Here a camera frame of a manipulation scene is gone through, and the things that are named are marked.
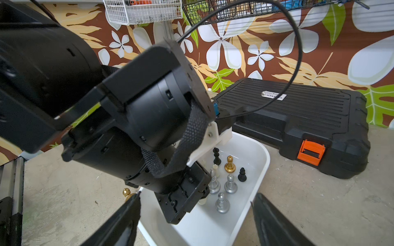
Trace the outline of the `gold chess piece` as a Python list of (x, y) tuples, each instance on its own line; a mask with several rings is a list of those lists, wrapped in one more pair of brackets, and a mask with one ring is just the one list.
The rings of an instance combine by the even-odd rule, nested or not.
[(125, 197), (125, 202), (127, 202), (129, 199), (131, 199), (135, 193), (131, 192), (129, 188), (125, 188), (123, 190), (123, 196)]
[(227, 173), (234, 173), (236, 171), (236, 165), (234, 164), (234, 158), (229, 155), (227, 157), (227, 163), (224, 166), (224, 169)]

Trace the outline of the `white storage box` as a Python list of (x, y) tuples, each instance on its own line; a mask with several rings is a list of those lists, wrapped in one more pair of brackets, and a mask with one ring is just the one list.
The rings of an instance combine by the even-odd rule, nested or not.
[(267, 148), (247, 136), (233, 133), (219, 147), (222, 163), (232, 156), (237, 167), (234, 194), (225, 191), (228, 173), (219, 167), (216, 174), (219, 193), (208, 195), (207, 202), (196, 205), (177, 224), (169, 224), (152, 191), (141, 192), (141, 218), (138, 228), (151, 246), (231, 246), (243, 224), (270, 164)]

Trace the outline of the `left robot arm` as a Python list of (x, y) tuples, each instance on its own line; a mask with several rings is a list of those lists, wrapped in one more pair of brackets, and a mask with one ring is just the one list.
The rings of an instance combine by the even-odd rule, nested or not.
[(28, 6), (1, 1), (1, 137), (35, 153), (62, 137), (62, 159), (153, 191), (178, 224), (208, 195), (187, 163), (215, 119), (179, 44), (165, 40), (119, 69)]

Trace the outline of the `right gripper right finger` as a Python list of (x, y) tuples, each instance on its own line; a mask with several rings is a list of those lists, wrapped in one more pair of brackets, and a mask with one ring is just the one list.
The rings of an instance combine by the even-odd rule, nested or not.
[(257, 193), (251, 206), (262, 246), (313, 245), (263, 194)]

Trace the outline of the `black chess pawn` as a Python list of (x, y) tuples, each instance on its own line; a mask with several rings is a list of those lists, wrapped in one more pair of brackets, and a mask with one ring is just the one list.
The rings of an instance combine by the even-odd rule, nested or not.
[(240, 169), (240, 173), (238, 175), (238, 180), (240, 182), (245, 182), (247, 180), (246, 170), (244, 168)]

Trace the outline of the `black chess piece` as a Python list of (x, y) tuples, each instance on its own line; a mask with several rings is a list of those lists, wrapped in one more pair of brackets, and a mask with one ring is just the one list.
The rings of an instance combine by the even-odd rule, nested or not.
[(221, 159), (220, 159), (220, 153), (219, 153), (219, 149), (218, 148), (214, 148), (213, 149), (213, 154), (214, 154), (214, 161), (213, 161), (213, 163), (215, 164), (215, 165), (220, 165), (221, 164)]

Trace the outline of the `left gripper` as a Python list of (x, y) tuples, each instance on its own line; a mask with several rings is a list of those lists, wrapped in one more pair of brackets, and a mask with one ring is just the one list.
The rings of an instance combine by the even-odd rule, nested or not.
[(168, 193), (155, 193), (167, 223), (178, 224), (186, 213), (208, 196), (211, 175), (199, 163), (194, 162), (181, 173), (175, 186)]

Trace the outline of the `white chess piece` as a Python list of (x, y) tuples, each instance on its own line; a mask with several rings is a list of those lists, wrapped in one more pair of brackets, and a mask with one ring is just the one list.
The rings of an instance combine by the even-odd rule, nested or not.
[(213, 166), (212, 166), (212, 169), (214, 170), (214, 172), (215, 172), (215, 176), (216, 176), (216, 178), (219, 178), (220, 177), (220, 173), (219, 173), (219, 166), (218, 165), (216, 165), (216, 164), (214, 164)]

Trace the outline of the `silver chess piece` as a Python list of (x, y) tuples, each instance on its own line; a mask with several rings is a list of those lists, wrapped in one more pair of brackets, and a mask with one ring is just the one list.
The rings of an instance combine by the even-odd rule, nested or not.
[(238, 186), (235, 183), (235, 177), (232, 174), (228, 174), (227, 182), (224, 185), (225, 191), (228, 194), (235, 194), (238, 190)]
[(221, 214), (226, 214), (229, 211), (230, 203), (223, 192), (218, 194), (218, 199), (215, 202), (215, 206), (216, 210)]
[(211, 182), (208, 184), (208, 187), (210, 190), (210, 194), (215, 195), (215, 194), (219, 193), (219, 191), (221, 189), (221, 185), (220, 185), (219, 181), (217, 180), (215, 169), (210, 170), (210, 175), (211, 175)]

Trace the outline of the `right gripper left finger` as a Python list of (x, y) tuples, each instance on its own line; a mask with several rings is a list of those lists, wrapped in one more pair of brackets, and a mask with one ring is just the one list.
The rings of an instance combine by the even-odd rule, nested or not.
[(133, 246), (141, 217), (140, 192), (133, 194), (83, 246)]

